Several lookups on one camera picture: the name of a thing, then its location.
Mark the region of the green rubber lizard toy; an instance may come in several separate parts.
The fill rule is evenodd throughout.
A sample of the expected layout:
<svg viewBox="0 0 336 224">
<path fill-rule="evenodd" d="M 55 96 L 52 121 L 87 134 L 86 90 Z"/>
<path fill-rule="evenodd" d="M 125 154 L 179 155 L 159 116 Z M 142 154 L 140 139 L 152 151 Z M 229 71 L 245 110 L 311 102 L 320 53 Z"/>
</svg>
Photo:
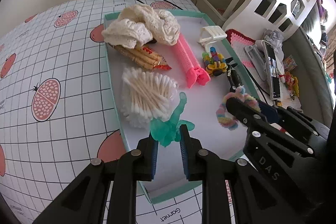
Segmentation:
<svg viewBox="0 0 336 224">
<path fill-rule="evenodd" d="M 173 141 L 180 142 L 182 137 L 179 131 L 179 127 L 181 125 L 186 125 L 187 129 L 192 131 L 195 128 L 195 125 L 186 120 L 181 120 L 180 116 L 185 109 L 185 105 L 187 104 L 187 96 L 186 93 L 179 93 L 179 104 L 172 112 L 170 118 L 167 121 L 162 121 L 158 118 L 153 118 L 150 122 L 150 133 L 154 140 L 158 141 L 158 143 L 167 147 Z"/>
</svg>

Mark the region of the bag of cotton swabs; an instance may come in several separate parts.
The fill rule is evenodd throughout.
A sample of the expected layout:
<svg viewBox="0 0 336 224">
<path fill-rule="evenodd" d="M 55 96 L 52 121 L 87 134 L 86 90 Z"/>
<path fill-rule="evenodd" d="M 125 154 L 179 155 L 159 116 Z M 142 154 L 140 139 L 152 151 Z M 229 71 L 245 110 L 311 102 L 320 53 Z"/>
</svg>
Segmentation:
<svg viewBox="0 0 336 224">
<path fill-rule="evenodd" d="M 121 112 L 131 126 L 145 128 L 153 119 L 167 120 L 177 93 L 175 79 L 141 68 L 125 68 L 122 73 Z"/>
</svg>

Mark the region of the white hair claw clip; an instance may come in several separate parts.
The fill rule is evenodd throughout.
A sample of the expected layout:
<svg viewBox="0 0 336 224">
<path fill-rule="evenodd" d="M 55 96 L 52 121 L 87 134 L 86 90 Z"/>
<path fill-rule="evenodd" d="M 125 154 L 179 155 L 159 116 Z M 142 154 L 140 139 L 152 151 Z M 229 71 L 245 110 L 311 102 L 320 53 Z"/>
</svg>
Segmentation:
<svg viewBox="0 0 336 224">
<path fill-rule="evenodd" d="M 202 27 L 198 43 L 203 47 L 206 45 L 216 43 L 227 37 L 227 34 L 220 26 L 206 26 Z"/>
</svg>

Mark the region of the cream lace scrunchies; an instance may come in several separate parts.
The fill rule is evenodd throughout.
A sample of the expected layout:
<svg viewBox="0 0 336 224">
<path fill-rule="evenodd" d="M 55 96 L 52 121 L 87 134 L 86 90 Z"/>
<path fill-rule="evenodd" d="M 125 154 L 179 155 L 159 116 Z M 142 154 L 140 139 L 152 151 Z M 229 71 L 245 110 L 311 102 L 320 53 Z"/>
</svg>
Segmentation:
<svg viewBox="0 0 336 224">
<path fill-rule="evenodd" d="M 101 34 L 111 46 L 135 49 L 152 40 L 174 46 L 180 29 L 181 26 L 171 12 L 139 4 L 123 9 Z"/>
</svg>

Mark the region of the smartphone on stand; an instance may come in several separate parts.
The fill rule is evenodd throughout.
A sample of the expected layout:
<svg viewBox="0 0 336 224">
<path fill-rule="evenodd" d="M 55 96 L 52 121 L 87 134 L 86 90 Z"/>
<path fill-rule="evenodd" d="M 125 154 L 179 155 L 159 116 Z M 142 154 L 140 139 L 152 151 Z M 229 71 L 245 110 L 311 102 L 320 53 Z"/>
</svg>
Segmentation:
<svg viewBox="0 0 336 224">
<path fill-rule="evenodd" d="M 279 100 L 281 98 L 281 92 L 276 55 L 273 47 L 269 43 L 263 41 L 262 46 L 264 48 L 266 72 L 269 80 L 270 98 L 272 100 Z"/>
</svg>

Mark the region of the pink hair roller clip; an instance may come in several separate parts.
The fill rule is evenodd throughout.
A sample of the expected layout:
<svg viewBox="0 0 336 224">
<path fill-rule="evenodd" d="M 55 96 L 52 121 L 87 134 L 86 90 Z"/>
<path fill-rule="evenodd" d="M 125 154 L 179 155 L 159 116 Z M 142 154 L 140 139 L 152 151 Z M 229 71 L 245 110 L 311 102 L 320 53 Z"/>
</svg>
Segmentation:
<svg viewBox="0 0 336 224">
<path fill-rule="evenodd" d="M 189 89 L 192 88 L 195 83 L 205 86 L 210 81 L 210 75 L 201 67 L 182 33 L 179 34 L 177 43 L 172 46 L 172 50 L 185 73 L 186 83 Z"/>
</svg>

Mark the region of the yellow rice cracker packet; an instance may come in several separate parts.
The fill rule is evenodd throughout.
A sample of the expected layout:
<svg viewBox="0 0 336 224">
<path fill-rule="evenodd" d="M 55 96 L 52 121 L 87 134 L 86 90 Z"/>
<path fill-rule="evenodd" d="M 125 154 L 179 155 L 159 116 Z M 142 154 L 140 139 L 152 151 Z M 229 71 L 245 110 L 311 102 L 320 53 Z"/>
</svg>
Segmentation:
<svg viewBox="0 0 336 224">
<path fill-rule="evenodd" d="M 156 69 L 163 71 L 171 70 L 171 66 L 167 63 L 165 58 L 147 46 L 135 47 L 133 49 L 123 46 L 113 46 L 113 48 L 148 71 Z"/>
</svg>

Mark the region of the teal shallow box tray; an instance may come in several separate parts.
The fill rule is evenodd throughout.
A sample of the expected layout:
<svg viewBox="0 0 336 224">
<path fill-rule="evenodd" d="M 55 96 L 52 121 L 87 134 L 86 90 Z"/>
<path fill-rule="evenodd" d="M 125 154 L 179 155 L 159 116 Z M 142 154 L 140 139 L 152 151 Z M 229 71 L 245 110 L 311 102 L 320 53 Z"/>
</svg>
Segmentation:
<svg viewBox="0 0 336 224">
<path fill-rule="evenodd" d="M 185 10 L 173 10 L 181 26 L 181 33 L 187 40 L 195 57 L 202 63 L 203 47 L 198 43 L 202 27 L 214 25 L 213 21 L 204 13 Z M 171 66 L 165 74 L 178 83 L 177 91 L 170 101 L 171 108 L 175 109 L 179 103 L 179 93 L 184 92 L 187 103 L 180 118 L 190 121 L 195 128 L 190 131 L 193 138 L 201 141 L 204 148 L 216 153 L 222 159 L 234 160 L 242 155 L 247 130 L 244 126 L 231 131 L 222 127 L 217 120 L 218 110 L 223 97 L 230 90 L 230 83 L 226 75 L 213 77 L 205 86 L 195 84 L 188 88 L 185 73 L 173 50 L 160 44 L 154 44 L 152 49 L 162 55 Z M 118 53 L 110 46 L 106 46 L 106 59 L 110 74 L 110 86 L 113 94 L 116 116 L 120 123 L 120 133 L 126 150 L 134 149 L 139 139 L 149 136 L 149 127 L 132 127 L 122 113 L 124 69 L 135 67 L 136 64 L 127 57 Z M 167 147 L 158 147 L 157 166 L 154 180 L 141 182 L 140 186 L 147 199 L 152 203 L 160 203 L 188 192 L 199 185 L 198 182 L 189 182 L 183 171 L 181 150 L 179 143 L 172 141 Z"/>
</svg>

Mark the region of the black toy car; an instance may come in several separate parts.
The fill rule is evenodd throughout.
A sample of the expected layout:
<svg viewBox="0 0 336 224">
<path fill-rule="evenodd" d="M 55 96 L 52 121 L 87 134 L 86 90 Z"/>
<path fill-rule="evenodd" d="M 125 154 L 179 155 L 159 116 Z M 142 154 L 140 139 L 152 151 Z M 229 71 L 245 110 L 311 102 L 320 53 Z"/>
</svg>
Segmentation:
<svg viewBox="0 0 336 224">
<path fill-rule="evenodd" d="M 155 39 L 152 39 L 151 41 L 147 42 L 147 44 L 155 44 L 157 41 Z"/>
</svg>

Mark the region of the black gold action figure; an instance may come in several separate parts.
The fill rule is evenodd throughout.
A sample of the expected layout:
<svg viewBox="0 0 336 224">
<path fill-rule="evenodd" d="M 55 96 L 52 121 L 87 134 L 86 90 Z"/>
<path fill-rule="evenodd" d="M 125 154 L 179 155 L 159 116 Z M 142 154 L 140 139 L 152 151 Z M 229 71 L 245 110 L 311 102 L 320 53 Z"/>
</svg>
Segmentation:
<svg viewBox="0 0 336 224">
<path fill-rule="evenodd" d="M 238 87 L 243 86 L 241 78 L 235 69 L 235 67 L 238 64 L 232 63 L 233 60 L 234 60 L 233 57 L 228 57 L 227 59 L 225 59 L 225 62 L 227 65 L 226 74 L 227 74 L 228 81 L 230 83 L 230 92 L 235 92 Z"/>
</svg>

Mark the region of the grey phone stand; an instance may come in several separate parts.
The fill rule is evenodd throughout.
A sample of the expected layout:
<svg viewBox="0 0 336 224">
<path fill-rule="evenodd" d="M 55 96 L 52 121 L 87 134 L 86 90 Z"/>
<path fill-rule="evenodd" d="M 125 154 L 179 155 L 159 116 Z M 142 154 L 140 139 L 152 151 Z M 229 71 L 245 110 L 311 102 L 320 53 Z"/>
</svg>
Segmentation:
<svg viewBox="0 0 336 224">
<path fill-rule="evenodd" d="M 250 61 L 254 65 L 260 79 L 262 81 L 267 80 L 267 72 L 266 72 L 266 63 L 265 57 L 261 54 L 261 51 L 255 46 L 245 46 L 244 51 L 249 57 Z"/>
</svg>

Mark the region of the colourful block fidget toy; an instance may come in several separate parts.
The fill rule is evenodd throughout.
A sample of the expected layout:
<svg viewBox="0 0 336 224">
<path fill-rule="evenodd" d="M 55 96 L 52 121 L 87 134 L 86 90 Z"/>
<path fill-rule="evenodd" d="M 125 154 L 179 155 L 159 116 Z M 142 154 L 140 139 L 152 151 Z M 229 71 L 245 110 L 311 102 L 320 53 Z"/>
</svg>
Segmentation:
<svg viewBox="0 0 336 224">
<path fill-rule="evenodd" d="M 209 52 L 202 53 L 202 59 L 206 72 L 210 76 L 220 76 L 227 71 L 227 63 L 221 53 L 217 53 L 215 47 L 210 47 Z"/>
</svg>

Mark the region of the pastel rainbow fuzzy scrunchie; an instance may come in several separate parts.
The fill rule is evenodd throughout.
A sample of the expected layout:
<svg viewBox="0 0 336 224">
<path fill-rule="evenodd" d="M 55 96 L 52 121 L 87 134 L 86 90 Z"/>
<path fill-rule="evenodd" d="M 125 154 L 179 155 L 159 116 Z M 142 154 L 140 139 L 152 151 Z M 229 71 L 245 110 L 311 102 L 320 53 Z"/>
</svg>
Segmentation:
<svg viewBox="0 0 336 224">
<path fill-rule="evenodd" d="M 254 114 L 261 114 L 259 102 L 246 93 L 243 86 L 239 86 L 234 92 L 226 94 L 216 111 L 219 124 L 230 131 L 238 127 L 239 121 L 246 124 L 246 115 L 253 116 Z"/>
</svg>

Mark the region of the crumpled grey tissue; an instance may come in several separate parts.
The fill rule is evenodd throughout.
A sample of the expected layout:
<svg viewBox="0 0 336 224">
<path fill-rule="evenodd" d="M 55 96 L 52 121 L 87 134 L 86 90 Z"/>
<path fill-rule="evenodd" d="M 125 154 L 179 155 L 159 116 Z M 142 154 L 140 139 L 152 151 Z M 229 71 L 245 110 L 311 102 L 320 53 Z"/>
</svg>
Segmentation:
<svg viewBox="0 0 336 224">
<path fill-rule="evenodd" d="M 274 52 L 279 59 L 284 58 L 284 52 L 282 51 L 284 37 L 281 32 L 278 30 L 272 31 L 270 29 L 265 29 L 263 39 L 274 48 Z"/>
</svg>

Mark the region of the white cutout headboard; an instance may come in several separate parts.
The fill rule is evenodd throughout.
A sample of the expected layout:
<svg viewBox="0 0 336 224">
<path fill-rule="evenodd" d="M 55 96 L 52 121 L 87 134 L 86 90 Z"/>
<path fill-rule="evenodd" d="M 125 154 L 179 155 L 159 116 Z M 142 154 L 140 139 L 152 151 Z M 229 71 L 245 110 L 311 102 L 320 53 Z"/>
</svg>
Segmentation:
<svg viewBox="0 0 336 224">
<path fill-rule="evenodd" d="M 317 0 L 245 0 L 224 22 L 224 30 L 234 29 L 255 40 L 264 31 L 277 30 L 290 38 L 311 12 Z"/>
</svg>

